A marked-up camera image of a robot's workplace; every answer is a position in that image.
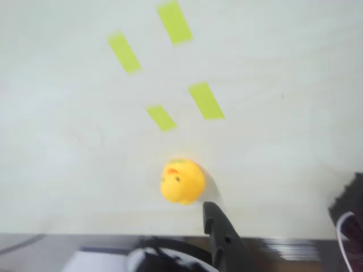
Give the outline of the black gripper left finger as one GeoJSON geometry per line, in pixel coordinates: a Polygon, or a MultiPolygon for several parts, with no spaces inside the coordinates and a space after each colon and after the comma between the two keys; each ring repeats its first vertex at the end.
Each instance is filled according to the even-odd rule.
{"type": "Polygon", "coordinates": [[[213,266],[218,271],[255,271],[252,254],[221,208],[214,202],[204,202],[202,209],[213,266]]]}

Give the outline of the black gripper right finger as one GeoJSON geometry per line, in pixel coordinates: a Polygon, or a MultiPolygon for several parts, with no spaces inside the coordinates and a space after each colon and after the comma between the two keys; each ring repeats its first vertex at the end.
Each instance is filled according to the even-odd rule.
{"type": "Polygon", "coordinates": [[[362,254],[362,172],[356,172],[352,181],[328,208],[329,216],[337,222],[345,213],[352,213],[341,225],[341,233],[351,242],[357,254],[362,254]]]}

